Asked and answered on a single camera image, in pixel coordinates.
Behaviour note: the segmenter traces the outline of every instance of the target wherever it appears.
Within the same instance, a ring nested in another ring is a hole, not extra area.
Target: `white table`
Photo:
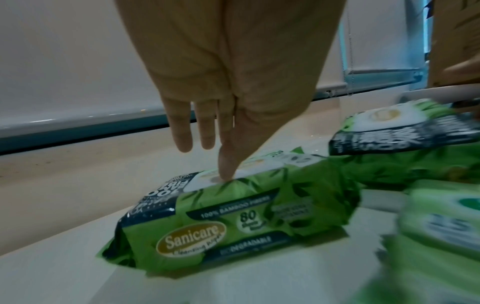
[[[379,267],[380,236],[396,214],[359,208],[348,237],[293,245],[181,278],[146,278],[140,270],[95,258],[112,237],[119,211],[0,257],[5,304],[340,303]]]

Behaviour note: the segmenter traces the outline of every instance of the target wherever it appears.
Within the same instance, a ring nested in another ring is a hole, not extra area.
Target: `green dot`
[[[480,199],[478,198],[464,198],[458,202],[467,208],[480,210]]]

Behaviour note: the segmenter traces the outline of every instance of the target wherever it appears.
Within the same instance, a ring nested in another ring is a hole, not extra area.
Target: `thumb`
[[[230,180],[241,162],[260,148],[283,124],[282,122],[260,123],[253,120],[245,110],[235,113],[235,126],[218,154],[218,172],[223,180]]]
[[[480,53],[467,61],[446,68],[443,72],[451,75],[480,73]]]

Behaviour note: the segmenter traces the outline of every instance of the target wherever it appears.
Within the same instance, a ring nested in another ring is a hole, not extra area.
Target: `brown box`
[[[480,0],[435,0],[428,86],[480,83],[480,71],[444,75],[443,70],[480,52]]]

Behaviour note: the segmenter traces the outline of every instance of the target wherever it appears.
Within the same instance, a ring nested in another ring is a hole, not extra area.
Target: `white roller blind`
[[[347,84],[344,81],[344,73],[342,67],[342,55],[340,48],[339,35],[331,44],[330,51],[323,66],[320,79],[316,85],[318,91],[344,88]]]
[[[422,0],[349,0],[342,18],[348,71],[418,68],[421,7]]]
[[[0,39],[0,129],[163,108],[111,0],[2,0]]]

